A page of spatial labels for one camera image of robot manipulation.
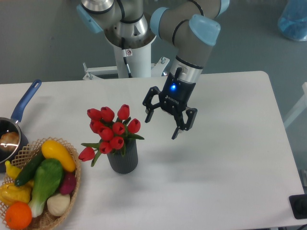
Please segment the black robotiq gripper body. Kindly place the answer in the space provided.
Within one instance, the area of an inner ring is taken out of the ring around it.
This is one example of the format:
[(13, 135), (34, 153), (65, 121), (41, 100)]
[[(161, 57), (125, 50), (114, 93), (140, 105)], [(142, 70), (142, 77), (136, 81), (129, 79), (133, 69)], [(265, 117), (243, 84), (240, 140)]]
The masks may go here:
[(163, 111), (181, 117), (183, 111), (191, 110), (196, 113), (196, 108), (188, 107), (187, 103), (196, 83), (187, 82), (180, 78), (182, 71), (169, 74), (162, 91), (159, 93), (159, 104)]

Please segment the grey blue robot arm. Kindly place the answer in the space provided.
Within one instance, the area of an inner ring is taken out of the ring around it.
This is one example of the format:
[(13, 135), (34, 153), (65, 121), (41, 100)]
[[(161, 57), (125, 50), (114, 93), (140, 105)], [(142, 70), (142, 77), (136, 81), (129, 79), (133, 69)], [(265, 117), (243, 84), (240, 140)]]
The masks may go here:
[(83, 0), (77, 13), (90, 31), (104, 33), (113, 46), (120, 78), (151, 76), (156, 38), (178, 49), (163, 89), (151, 87), (143, 101), (146, 122), (156, 108), (174, 117), (176, 138), (193, 126), (197, 109), (188, 107), (188, 100), (221, 30), (215, 18), (228, 6), (227, 0), (188, 0), (148, 15), (141, 0)]

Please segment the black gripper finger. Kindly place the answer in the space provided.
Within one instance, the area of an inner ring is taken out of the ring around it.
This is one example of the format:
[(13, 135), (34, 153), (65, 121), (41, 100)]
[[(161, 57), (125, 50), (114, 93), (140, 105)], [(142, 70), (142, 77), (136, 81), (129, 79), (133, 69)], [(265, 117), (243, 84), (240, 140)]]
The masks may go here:
[(149, 123), (151, 121), (151, 118), (154, 114), (154, 110), (156, 108), (160, 107), (160, 101), (158, 101), (158, 103), (156, 103), (156, 104), (152, 104), (153, 97), (155, 95), (159, 95), (160, 93), (161, 93), (161, 91), (159, 90), (159, 88), (157, 86), (153, 86), (148, 90), (148, 92), (147, 92), (147, 94), (146, 94), (146, 96), (145, 96), (145, 98), (142, 102), (142, 104), (146, 107), (145, 112), (147, 114), (146, 119), (145, 119), (145, 123)]
[(184, 121), (184, 117), (183, 117), (183, 112), (177, 110), (177, 108), (172, 107), (172, 115), (175, 119), (176, 122), (176, 129), (172, 135), (172, 139), (176, 139), (179, 133), (182, 133), (183, 131), (188, 131), (192, 128), (196, 115), (197, 115), (197, 108), (190, 108), (190, 107), (186, 107), (186, 109), (184, 110), (186, 116), (187, 116), (187, 120), (186, 122)]

